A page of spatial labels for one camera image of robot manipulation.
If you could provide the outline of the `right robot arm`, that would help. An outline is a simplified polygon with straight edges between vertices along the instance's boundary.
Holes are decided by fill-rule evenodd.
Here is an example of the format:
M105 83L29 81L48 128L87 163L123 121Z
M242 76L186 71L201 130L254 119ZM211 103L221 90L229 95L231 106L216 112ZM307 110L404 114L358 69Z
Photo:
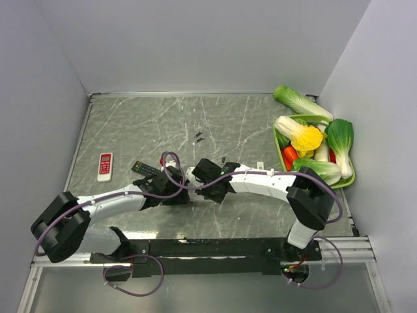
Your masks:
M203 158L186 172L187 180L197 187L196 194L216 203L228 193L258 194L286 201L296 220L292 225L285 254L299 260L308 250L309 242L328 224L336 194L311 168L280 172L253 169L236 162L222 167Z

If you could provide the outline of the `black TV remote control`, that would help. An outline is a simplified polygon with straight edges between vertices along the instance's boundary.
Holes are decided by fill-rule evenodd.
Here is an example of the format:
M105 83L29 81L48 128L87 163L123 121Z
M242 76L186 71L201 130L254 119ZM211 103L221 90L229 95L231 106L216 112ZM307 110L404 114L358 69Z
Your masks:
M131 170L134 173L138 173L144 177L152 176L152 175L158 175L160 173L160 170L157 168L154 168L148 164L145 164L140 161L136 161L134 165L131 167Z

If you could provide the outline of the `red white AC remote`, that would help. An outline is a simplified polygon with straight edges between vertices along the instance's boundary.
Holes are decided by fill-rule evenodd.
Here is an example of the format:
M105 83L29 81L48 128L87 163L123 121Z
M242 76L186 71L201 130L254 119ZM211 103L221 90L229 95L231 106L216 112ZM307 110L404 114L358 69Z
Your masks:
M113 173L113 153L101 153L99 157L97 181L110 182Z

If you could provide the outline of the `white slim remote control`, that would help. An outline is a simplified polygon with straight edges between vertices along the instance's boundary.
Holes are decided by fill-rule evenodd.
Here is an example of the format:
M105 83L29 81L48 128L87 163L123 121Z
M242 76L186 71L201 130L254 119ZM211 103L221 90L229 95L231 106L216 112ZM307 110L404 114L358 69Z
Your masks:
M195 169L194 167L189 167L186 170L186 178L188 180L188 186L189 187L203 186L204 183L201 181L198 181L196 176L192 173L194 169ZM214 203L214 201L212 201L211 199L204 197L203 195L199 195L197 193L197 190L188 189L188 195L192 203L196 203L196 202Z

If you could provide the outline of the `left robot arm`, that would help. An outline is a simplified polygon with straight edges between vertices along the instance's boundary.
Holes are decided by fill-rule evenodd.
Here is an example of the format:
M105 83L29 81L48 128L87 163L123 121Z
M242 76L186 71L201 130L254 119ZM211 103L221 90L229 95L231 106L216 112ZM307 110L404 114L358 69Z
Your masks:
M80 197L62 192L31 226L36 238L35 256L59 263L75 253L100 252L114 262L123 261L129 253L123 232L116 227L96 229L94 224L169 200L187 203L186 186L184 172L169 166L150 179L134 181L113 192Z

